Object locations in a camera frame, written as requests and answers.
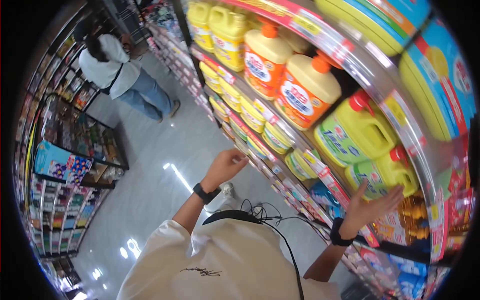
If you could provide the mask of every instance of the red cap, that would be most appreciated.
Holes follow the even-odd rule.
[[[398,145],[390,151],[390,159],[392,161],[402,160],[404,165],[408,168],[407,153],[402,146]]]
[[[368,104],[369,101],[370,96],[364,90],[358,90],[348,100],[350,107],[354,111],[361,111],[362,109],[366,108],[368,112],[372,115],[372,117],[374,117],[375,114],[373,113],[372,108]]]

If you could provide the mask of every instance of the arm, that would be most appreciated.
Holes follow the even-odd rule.
[[[200,186],[206,193],[213,192],[221,183],[232,179],[247,163],[248,158],[236,148],[222,151],[214,159],[207,174],[200,182]],[[173,216],[172,220],[192,234],[203,207],[202,199],[193,193]]]
[[[362,200],[366,188],[367,181],[364,180],[350,200],[345,220],[338,230],[343,240],[354,239],[357,236],[357,232],[363,226],[391,212],[403,200],[403,187],[396,186],[382,198],[366,202]],[[310,268],[308,268],[303,278],[328,282],[346,249],[346,247],[342,246],[328,245]]]

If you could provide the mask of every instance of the tiled floor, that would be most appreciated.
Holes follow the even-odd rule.
[[[153,54],[145,53],[141,63],[171,97],[182,101],[182,105],[175,118],[161,124],[103,94],[88,110],[94,118],[116,128],[121,136],[118,142],[125,148],[130,166],[95,215],[78,256],[72,259],[89,299],[116,298],[135,262],[127,241],[136,240],[141,250],[155,228],[172,218],[190,195],[180,177],[193,187],[205,175],[217,153],[233,147],[175,78],[167,75]],[[250,165],[232,183],[237,199],[247,198],[253,204],[269,202],[282,216],[294,215],[270,188],[268,180]],[[268,213],[273,214],[274,210],[268,209]],[[288,239],[303,274],[326,247],[325,243],[297,219],[283,221],[278,229]],[[121,255],[121,247],[127,250],[128,258]],[[281,247],[290,260],[286,246],[282,244]],[[95,269],[101,273],[97,280],[92,274]],[[341,263],[331,279],[339,283],[341,290],[353,280],[354,276]]]

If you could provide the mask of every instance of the orange cap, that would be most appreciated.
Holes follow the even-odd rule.
[[[262,26],[262,35],[267,38],[274,38],[278,35],[278,24],[261,16],[258,16],[258,20],[264,25]]]
[[[317,49],[317,55],[315,55],[312,60],[313,69],[319,73],[327,73],[330,71],[330,66],[334,66],[337,69],[342,68],[333,59],[328,57],[321,50]]]

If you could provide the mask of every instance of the hand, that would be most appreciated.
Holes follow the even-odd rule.
[[[210,168],[207,175],[200,182],[204,192],[213,192],[221,183],[232,179],[248,163],[248,157],[237,148],[220,152]]]
[[[362,199],[367,189],[367,180],[363,180],[355,195],[350,199],[345,220],[338,232],[344,240],[353,239],[365,225],[393,211],[403,200],[403,186],[397,185],[387,195],[371,201]]]

